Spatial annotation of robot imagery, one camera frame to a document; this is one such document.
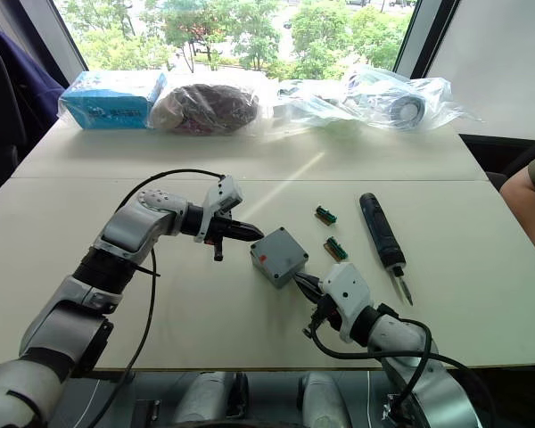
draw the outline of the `green terminal block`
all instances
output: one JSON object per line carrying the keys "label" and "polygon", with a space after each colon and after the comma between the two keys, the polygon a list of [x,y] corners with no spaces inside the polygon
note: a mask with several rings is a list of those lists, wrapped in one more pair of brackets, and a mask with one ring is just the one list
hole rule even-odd
{"label": "green terminal block", "polygon": [[315,210],[315,217],[319,218],[322,222],[324,222],[328,226],[330,226],[335,221],[337,221],[337,217],[331,214],[328,210],[323,208],[321,205],[319,205],[317,209]]}
{"label": "green terminal block", "polygon": [[337,243],[334,237],[330,237],[323,244],[325,249],[333,256],[337,261],[345,260],[349,257],[349,254]]}

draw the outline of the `screwdriver handle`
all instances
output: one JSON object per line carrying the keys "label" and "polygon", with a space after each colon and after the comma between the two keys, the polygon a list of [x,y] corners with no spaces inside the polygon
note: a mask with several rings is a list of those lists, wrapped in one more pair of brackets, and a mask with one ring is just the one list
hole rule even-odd
{"label": "screwdriver handle", "polygon": [[381,204],[372,193],[363,194],[358,202],[384,268],[391,270],[399,267],[396,270],[400,271],[406,265],[406,260]]}

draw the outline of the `black wire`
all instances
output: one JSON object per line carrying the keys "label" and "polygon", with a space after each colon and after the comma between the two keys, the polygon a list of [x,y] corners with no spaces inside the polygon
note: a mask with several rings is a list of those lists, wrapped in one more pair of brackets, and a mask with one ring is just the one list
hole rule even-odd
{"label": "black wire", "polygon": [[143,181],[142,183],[139,183],[138,185],[133,187],[133,190],[131,190],[128,193],[128,195],[125,196],[123,201],[121,201],[121,203],[119,204],[119,207],[117,207],[117,210],[120,209],[120,208],[123,208],[123,206],[127,203],[127,201],[129,199],[131,199],[131,197],[135,193],[137,193],[139,191],[139,189],[141,189],[142,187],[148,185],[152,181],[158,180],[159,178],[163,178],[163,177],[166,177],[166,176],[170,176],[172,174],[180,174],[180,173],[184,173],[184,172],[195,172],[197,174],[204,174],[205,176],[212,176],[212,177],[216,177],[216,178],[219,178],[219,179],[222,179],[222,178],[225,177],[223,174],[216,174],[215,172],[206,171],[204,169],[171,169],[170,171],[163,171],[163,172],[160,172],[159,174],[156,174],[156,175],[154,175],[152,177],[148,177],[145,181]]}
{"label": "black wire", "polygon": [[430,355],[430,351],[432,350],[432,332],[430,331],[430,328],[428,328],[427,325],[421,323],[420,321],[415,321],[414,319],[400,319],[399,321],[402,323],[418,325],[420,328],[422,328],[424,330],[424,334],[426,335],[426,343],[424,344],[422,357],[420,357],[420,362],[418,363],[415,372],[412,374],[412,377],[408,381],[407,386],[404,388],[404,390],[402,390],[400,395],[393,401],[393,407],[399,407],[404,402],[404,400],[408,398],[408,396],[420,380],[420,376],[422,376],[422,373],[426,368],[426,364],[428,364],[428,356]]}
{"label": "black wire", "polygon": [[[422,357],[423,352],[420,350],[389,350],[389,351],[376,351],[376,352],[337,352],[335,350],[330,350],[327,348],[317,336],[317,329],[311,324],[309,325],[309,333],[311,339],[316,344],[316,346],[326,355],[332,358],[337,359],[381,359],[381,358],[397,358],[397,357]],[[446,364],[450,364],[455,368],[462,370],[464,373],[473,378],[473,380],[480,387],[483,394],[486,396],[488,404],[490,405],[490,425],[488,428],[495,428],[496,421],[496,406],[491,397],[490,390],[486,386],[485,382],[481,377],[475,373],[470,367],[464,366],[462,363],[455,361],[450,357],[446,357],[440,354],[430,353],[428,354],[428,359],[435,359]]]}
{"label": "black wire", "polygon": [[151,322],[152,322],[152,312],[154,310],[154,300],[155,300],[155,295],[157,291],[157,276],[156,276],[157,258],[154,253],[154,249],[151,250],[151,260],[152,260],[151,303],[149,304],[149,314],[146,318],[146,324],[144,326],[143,337],[141,338],[141,341],[136,347],[135,354],[133,355],[131,360],[128,362],[127,368],[125,368],[125,371],[119,378],[119,381],[115,385],[115,388],[113,388],[111,395],[109,396],[109,398],[107,399],[107,401],[103,405],[103,408],[99,411],[97,416],[93,419],[93,421],[89,423],[87,428],[94,428],[99,423],[99,421],[101,421],[101,418],[105,415],[105,413],[107,412],[107,410],[109,409],[113,401],[115,400],[115,397],[117,397],[117,394],[119,393],[119,391],[125,384],[125,381],[127,380],[129,373],[131,373],[131,367],[133,367],[133,365],[136,362],[136,359],[139,357],[141,353],[141,350],[143,350],[144,343],[146,341],[147,336],[149,335],[149,330],[151,329]]}
{"label": "black wire", "polygon": [[[156,175],[154,175],[152,177],[147,178],[145,181],[143,181],[143,182],[139,183],[138,185],[136,185],[133,188],[133,190],[131,190],[127,194],[127,196],[125,196],[125,198],[123,198],[123,200],[119,204],[119,207],[117,207],[116,211],[121,209],[121,208],[123,208],[125,206],[125,204],[128,202],[128,200],[131,199],[131,197],[136,192],[138,192],[139,189],[141,189],[145,185],[148,185],[152,181],[158,180],[159,178],[163,178],[163,177],[166,177],[166,176],[169,176],[169,175],[172,175],[172,174],[180,174],[180,173],[185,173],[185,172],[195,172],[195,173],[204,174],[204,175],[207,175],[207,176],[216,177],[216,178],[219,178],[219,179],[222,179],[222,178],[225,177],[222,174],[216,174],[214,172],[206,171],[206,170],[203,170],[203,169],[172,169],[172,170],[169,170],[169,171],[163,171],[163,172],[160,172],[159,174],[156,174]],[[151,322],[152,322],[152,313],[154,311],[154,300],[155,300],[155,295],[156,295],[157,276],[158,276],[157,275],[157,258],[156,258],[156,254],[154,252],[154,249],[151,249],[151,260],[152,260],[151,303],[149,304],[149,314],[148,314],[148,316],[146,318],[146,325],[144,326],[143,337],[141,338],[141,341],[139,342],[138,346],[136,347],[135,354],[133,355],[131,360],[128,362],[127,367],[125,368],[125,371],[123,372],[123,374],[119,378],[119,381],[115,385],[115,388],[113,388],[113,391],[112,391],[111,395],[109,396],[109,398],[107,399],[107,401],[103,405],[103,408],[99,411],[97,416],[93,419],[93,421],[91,421],[89,423],[87,428],[94,428],[99,423],[99,421],[101,421],[101,419],[103,418],[105,413],[107,413],[107,410],[109,409],[109,407],[111,407],[111,404],[115,400],[115,397],[117,397],[117,394],[119,393],[119,391],[121,390],[121,388],[125,384],[125,381],[127,380],[127,377],[129,375],[129,373],[131,373],[131,368],[135,364],[136,359],[141,354],[141,351],[143,350],[144,343],[146,342],[146,338],[149,335],[149,330],[151,329]]]}

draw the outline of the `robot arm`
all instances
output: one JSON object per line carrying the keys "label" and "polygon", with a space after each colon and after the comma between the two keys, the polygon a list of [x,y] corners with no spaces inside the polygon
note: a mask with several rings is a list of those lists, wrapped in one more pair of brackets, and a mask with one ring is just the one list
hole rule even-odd
{"label": "robot arm", "polygon": [[[328,320],[339,330],[344,342],[356,342],[374,351],[422,351],[424,331],[404,323],[394,311],[381,305],[373,308],[368,285],[352,263],[334,265],[321,282],[314,276],[296,274],[295,281],[308,299],[317,304],[311,328]],[[437,352],[435,343],[432,351]],[[382,358],[381,364],[395,387],[402,391],[420,361],[419,357]],[[477,427],[478,418],[465,391],[446,371],[440,361],[428,360],[412,393],[394,414],[391,401],[385,405],[385,417],[412,421],[423,428]]]}
{"label": "robot arm", "polygon": [[140,192],[119,209],[97,236],[73,275],[67,276],[24,334],[20,357],[0,365],[0,427],[43,426],[51,418],[70,376],[95,367],[113,324],[122,292],[161,235],[192,235],[214,245],[222,239],[256,241],[253,225],[231,219],[243,200],[230,176],[208,192],[202,206],[160,190]]}

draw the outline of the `electrical box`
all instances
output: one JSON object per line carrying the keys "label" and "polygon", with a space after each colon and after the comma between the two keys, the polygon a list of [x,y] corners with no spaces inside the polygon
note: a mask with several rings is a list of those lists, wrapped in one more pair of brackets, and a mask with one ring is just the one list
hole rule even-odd
{"label": "electrical box", "polygon": [[309,255],[280,227],[251,246],[251,262],[277,288],[287,284],[299,272]]}

